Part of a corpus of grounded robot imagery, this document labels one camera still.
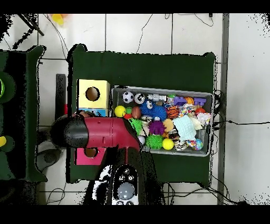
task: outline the soccer ball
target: soccer ball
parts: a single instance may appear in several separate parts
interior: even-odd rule
[[[123,100],[125,103],[129,104],[134,100],[134,95],[131,92],[124,92],[123,93]]]

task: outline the gray plastic bin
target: gray plastic bin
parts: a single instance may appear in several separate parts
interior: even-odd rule
[[[141,87],[128,87],[128,88],[119,88],[115,87],[111,90],[111,99],[112,99],[112,110],[109,111],[110,116],[115,116],[113,113],[116,106],[121,105],[124,107],[134,107],[138,106],[134,101],[126,104],[122,99],[122,94],[126,91],[130,91],[134,94],[142,93],[146,96],[148,94],[159,94],[159,95],[168,95],[168,94],[176,94],[176,96],[183,97],[198,97],[198,98],[206,98],[206,103],[203,106],[203,109],[211,114],[211,122],[210,125],[204,126],[203,129],[197,130],[196,138],[202,140],[204,146],[201,150],[195,151],[191,147],[186,148],[183,151],[176,151],[174,149],[165,150],[165,149],[150,149],[147,146],[143,147],[143,151],[150,151],[151,153],[158,154],[169,154],[169,155],[188,155],[188,156],[207,156],[211,150],[211,135],[212,135],[212,124],[213,124],[213,110],[214,110],[214,95],[205,93],[205,92],[190,92],[190,91],[181,91],[181,90],[168,90],[168,89],[151,89],[151,88],[141,88]]]

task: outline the green table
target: green table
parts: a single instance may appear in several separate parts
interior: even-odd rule
[[[77,79],[107,80],[111,86],[134,86],[213,93],[215,55],[124,54],[87,52],[83,44],[69,51],[68,100],[76,111]],[[209,184],[210,155],[206,157],[153,154],[158,180],[161,182],[199,182]],[[95,180],[98,166],[74,165],[74,149],[67,154],[70,182]]]
[[[26,52],[0,50],[0,79],[5,92],[0,98],[0,180],[47,181],[35,166],[38,125],[38,59],[42,46]]]

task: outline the yellow cube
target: yellow cube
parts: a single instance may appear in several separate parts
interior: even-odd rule
[[[79,79],[77,82],[79,82],[79,108],[109,107],[110,84],[107,81]]]

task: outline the silver knob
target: silver knob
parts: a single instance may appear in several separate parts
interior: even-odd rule
[[[134,176],[129,176],[129,181],[133,181],[134,180]]]

